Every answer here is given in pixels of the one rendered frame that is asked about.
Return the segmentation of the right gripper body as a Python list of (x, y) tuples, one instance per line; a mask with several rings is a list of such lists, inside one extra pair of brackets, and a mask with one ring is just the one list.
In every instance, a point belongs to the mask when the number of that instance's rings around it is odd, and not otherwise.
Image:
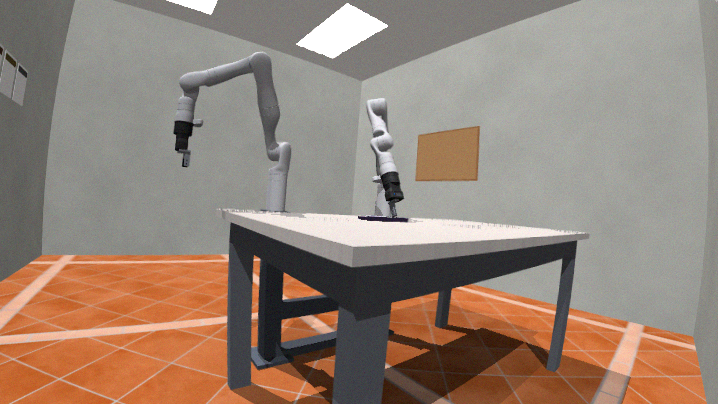
[(175, 151), (188, 149), (188, 138), (192, 136), (194, 127), (203, 125), (202, 119), (194, 120), (194, 112), (185, 109), (178, 109), (174, 121), (174, 134), (176, 135)]

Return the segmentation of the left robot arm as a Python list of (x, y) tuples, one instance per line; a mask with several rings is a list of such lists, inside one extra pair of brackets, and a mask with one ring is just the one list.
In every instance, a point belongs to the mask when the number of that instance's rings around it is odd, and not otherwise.
[[(368, 100), (366, 103), (366, 109), (373, 131), (373, 139), (370, 142), (370, 146), (376, 156), (376, 173), (377, 176), (380, 176), (380, 165), (386, 162), (394, 163), (393, 155), (390, 152), (387, 152), (388, 149), (393, 147), (393, 139), (387, 133), (387, 102), (384, 98)], [(381, 116), (381, 118), (378, 116)], [(383, 188), (383, 184), (378, 183), (374, 215), (390, 217), (391, 211), (388, 202), (389, 201), (386, 201), (385, 199), (385, 189)]]

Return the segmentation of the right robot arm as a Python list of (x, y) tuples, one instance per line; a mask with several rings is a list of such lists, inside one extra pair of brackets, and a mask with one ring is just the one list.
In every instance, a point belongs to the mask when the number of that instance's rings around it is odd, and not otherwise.
[(285, 211), (291, 146), (287, 142), (276, 142), (275, 139), (280, 109), (273, 85), (271, 59), (266, 53), (256, 52), (234, 63), (183, 75), (179, 84), (184, 91), (178, 101), (177, 110), (185, 109), (194, 112), (199, 86), (210, 87), (248, 73), (254, 74), (257, 85), (258, 107), (268, 158), (271, 161), (278, 161), (278, 164), (270, 168), (268, 173), (266, 210)]

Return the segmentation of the dark purple keyboard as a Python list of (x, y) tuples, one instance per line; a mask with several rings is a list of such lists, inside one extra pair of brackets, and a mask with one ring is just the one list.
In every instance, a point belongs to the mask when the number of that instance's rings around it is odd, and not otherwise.
[(358, 216), (358, 219), (370, 220), (370, 221), (408, 222), (408, 218), (389, 217), (389, 216)]

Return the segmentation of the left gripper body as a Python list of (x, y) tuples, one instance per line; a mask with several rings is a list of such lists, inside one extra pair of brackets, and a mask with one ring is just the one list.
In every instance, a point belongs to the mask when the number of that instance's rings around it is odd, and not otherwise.
[(398, 175), (395, 164), (393, 162), (386, 162), (380, 165), (380, 176), (372, 178), (373, 182), (383, 184), (386, 201), (390, 202), (393, 199), (399, 199), (398, 202), (400, 202), (404, 199), (403, 192), (400, 189)]

